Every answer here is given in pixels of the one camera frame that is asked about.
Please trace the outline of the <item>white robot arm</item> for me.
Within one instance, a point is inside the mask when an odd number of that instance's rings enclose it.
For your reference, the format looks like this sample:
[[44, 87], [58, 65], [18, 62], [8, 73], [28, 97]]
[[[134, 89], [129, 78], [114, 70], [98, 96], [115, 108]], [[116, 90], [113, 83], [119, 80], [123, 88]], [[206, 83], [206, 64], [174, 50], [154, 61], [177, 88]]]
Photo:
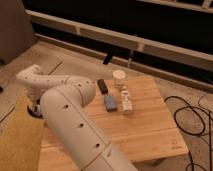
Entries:
[[40, 101], [42, 117], [81, 171], [137, 171], [84, 112], [96, 95], [90, 79], [44, 75], [38, 65], [22, 70], [16, 79], [34, 107]]

